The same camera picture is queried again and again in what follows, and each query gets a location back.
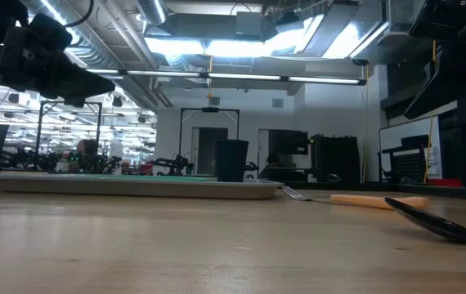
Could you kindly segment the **grey plastic tray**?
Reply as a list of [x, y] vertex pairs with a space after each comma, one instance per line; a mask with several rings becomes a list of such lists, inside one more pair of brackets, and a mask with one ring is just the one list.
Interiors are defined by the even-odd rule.
[[221, 182], [214, 178], [191, 176], [0, 174], [0, 190], [13, 193], [269, 199], [281, 186], [279, 182], [268, 180]]

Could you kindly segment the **dark teal cup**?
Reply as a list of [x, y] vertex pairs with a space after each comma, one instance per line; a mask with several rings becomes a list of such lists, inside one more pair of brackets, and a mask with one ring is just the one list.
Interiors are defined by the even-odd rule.
[[219, 182], [242, 182], [249, 143], [246, 140], [216, 140], [215, 169]]

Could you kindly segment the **black pegboard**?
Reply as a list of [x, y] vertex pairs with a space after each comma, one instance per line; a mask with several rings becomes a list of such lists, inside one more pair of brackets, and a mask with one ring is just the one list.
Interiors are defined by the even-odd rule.
[[392, 179], [395, 182], [423, 182], [426, 166], [423, 154], [393, 154], [390, 161], [392, 166]]

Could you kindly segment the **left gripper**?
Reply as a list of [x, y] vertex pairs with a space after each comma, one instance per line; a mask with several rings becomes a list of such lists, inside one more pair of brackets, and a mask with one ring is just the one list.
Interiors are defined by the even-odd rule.
[[71, 41], [67, 29], [44, 14], [26, 26], [6, 29], [0, 42], [0, 85], [60, 97], [64, 105], [80, 109], [86, 98], [114, 91], [112, 81], [69, 61], [64, 50]]

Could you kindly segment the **whiteboard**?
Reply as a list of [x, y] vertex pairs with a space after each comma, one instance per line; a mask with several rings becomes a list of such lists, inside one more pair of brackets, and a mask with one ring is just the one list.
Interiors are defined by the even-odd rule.
[[[392, 170], [390, 153], [394, 157], [415, 154], [421, 145], [424, 145], [424, 158], [429, 158], [428, 179], [441, 179], [441, 139], [439, 133], [438, 116], [421, 118], [411, 122], [402, 123], [393, 127], [385, 127], [379, 131], [381, 168], [386, 172]], [[426, 144], [431, 142], [431, 150], [427, 157]]]

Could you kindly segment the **black aluminium table frame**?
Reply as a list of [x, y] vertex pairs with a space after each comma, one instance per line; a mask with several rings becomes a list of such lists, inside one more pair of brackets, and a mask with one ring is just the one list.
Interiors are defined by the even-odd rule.
[[[37, 172], [19, 172], [15, 171], [6, 174], [34, 174], [42, 175]], [[274, 181], [279, 182], [282, 186], [288, 186], [292, 189], [305, 190], [324, 190], [324, 191], [358, 191], [358, 192], [385, 192], [385, 193], [411, 193], [438, 196], [444, 198], [460, 198], [466, 199], [466, 188], [451, 188], [434, 185], [405, 185], [405, 184], [383, 184], [383, 183], [366, 183], [366, 184], [345, 184], [338, 182], [327, 183], [306, 183], [292, 181]]]

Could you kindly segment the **silver ventilation duct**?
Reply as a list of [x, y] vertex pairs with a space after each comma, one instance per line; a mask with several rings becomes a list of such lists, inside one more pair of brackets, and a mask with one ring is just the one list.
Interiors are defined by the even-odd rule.
[[142, 19], [148, 25], [161, 25], [168, 18], [168, 7], [164, 0], [135, 0]]

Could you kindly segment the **red toolbox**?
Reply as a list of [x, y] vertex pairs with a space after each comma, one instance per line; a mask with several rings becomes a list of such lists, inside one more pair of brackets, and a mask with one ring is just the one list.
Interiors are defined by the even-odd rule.
[[463, 184], [459, 179], [442, 178], [442, 179], [428, 179], [429, 185], [444, 186], [444, 187], [462, 187]]

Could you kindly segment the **black cabinet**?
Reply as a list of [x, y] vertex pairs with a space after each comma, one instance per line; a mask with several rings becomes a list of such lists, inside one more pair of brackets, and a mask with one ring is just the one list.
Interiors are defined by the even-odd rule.
[[311, 169], [317, 182], [361, 182], [361, 162], [355, 136], [310, 138]]

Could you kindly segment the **fork with wooden handle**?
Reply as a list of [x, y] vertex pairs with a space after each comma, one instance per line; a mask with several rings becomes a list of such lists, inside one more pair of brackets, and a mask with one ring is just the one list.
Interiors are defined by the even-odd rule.
[[329, 200], [332, 203], [339, 203], [344, 205], [370, 207], [384, 210], [393, 210], [401, 207], [408, 208], [426, 208], [429, 205], [429, 199], [425, 197], [405, 197], [405, 198], [387, 198], [378, 196], [365, 196], [353, 194], [331, 194], [327, 196], [305, 196], [298, 191], [291, 189], [288, 186], [282, 186], [280, 190], [290, 196], [291, 198], [299, 201], [312, 201], [316, 199]]

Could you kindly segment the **person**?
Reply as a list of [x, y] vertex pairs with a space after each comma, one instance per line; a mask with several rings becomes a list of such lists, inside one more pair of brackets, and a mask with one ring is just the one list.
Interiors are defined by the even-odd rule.
[[69, 161], [69, 172], [94, 173], [98, 165], [98, 144], [94, 139], [83, 139], [77, 143], [75, 153]]
[[270, 154], [267, 157], [267, 165], [259, 173], [259, 178], [263, 180], [281, 180], [284, 176], [284, 170], [282, 170], [283, 164], [280, 161], [280, 157], [277, 154]]

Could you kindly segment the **black rig frame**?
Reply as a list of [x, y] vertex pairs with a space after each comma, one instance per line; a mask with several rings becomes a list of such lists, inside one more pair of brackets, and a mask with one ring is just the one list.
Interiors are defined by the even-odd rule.
[[202, 107], [202, 108], [186, 108], [183, 107], [180, 109], [180, 117], [179, 117], [179, 137], [178, 137], [178, 156], [181, 156], [181, 147], [182, 147], [182, 133], [183, 133], [183, 123], [185, 118], [189, 118], [190, 115], [187, 117], [184, 117], [184, 113], [187, 111], [200, 111], [202, 113], [220, 113], [220, 112], [234, 112], [237, 115], [237, 119], [235, 121], [236, 123], [236, 138], [234, 140], [232, 139], [222, 139], [222, 140], [216, 140], [215, 145], [217, 142], [219, 143], [220, 141], [238, 141], [240, 140], [240, 110], [239, 109], [220, 109], [217, 107], [212, 107], [212, 106], [207, 106], [207, 107]]
[[74, 108], [82, 108], [85, 105], [96, 105], [98, 110], [95, 112], [97, 117], [97, 125], [96, 125], [96, 142], [100, 142], [100, 135], [101, 135], [101, 122], [102, 122], [102, 110], [103, 104], [101, 102], [68, 102], [66, 100], [58, 101], [58, 100], [43, 100], [40, 102], [40, 108], [38, 112], [38, 127], [37, 127], [37, 135], [36, 135], [36, 146], [35, 146], [35, 154], [40, 154], [40, 145], [41, 145], [41, 135], [42, 135], [42, 128], [43, 128], [43, 118], [46, 114], [48, 114], [55, 106], [57, 105], [67, 105]]

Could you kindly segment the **black spoon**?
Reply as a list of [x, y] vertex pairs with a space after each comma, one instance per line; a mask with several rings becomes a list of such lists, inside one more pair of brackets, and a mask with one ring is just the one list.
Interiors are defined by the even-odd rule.
[[384, 202], [417, 226], [453, 243], [466, 244], [466, 227], [393, 198], [385, 198]]

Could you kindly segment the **long ceiling light fixture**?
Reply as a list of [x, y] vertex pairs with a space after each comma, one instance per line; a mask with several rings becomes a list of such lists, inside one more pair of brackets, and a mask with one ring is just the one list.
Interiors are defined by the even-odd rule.
[[87, 69], [88, 72], [107, 76], [144, 76], [157, 78], [204, 78], [231, 79], [267, 82], [295, 82], [315, 84], [336, 84], [349, 86], [364, 86], [366, 79], [306, 77], [288, 75], [267, 75], [255, 73], [219, 73], [219, 72], [189, 72], [189, 71], [160, 71], [160, 70], [130, 70], [130, 69]]

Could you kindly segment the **black wall screen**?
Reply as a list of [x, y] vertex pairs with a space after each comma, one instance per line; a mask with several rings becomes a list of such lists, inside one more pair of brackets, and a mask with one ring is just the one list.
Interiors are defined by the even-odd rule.
[[309, 140], [306, 131], [270, 130], [269, 153], [308, 155]]

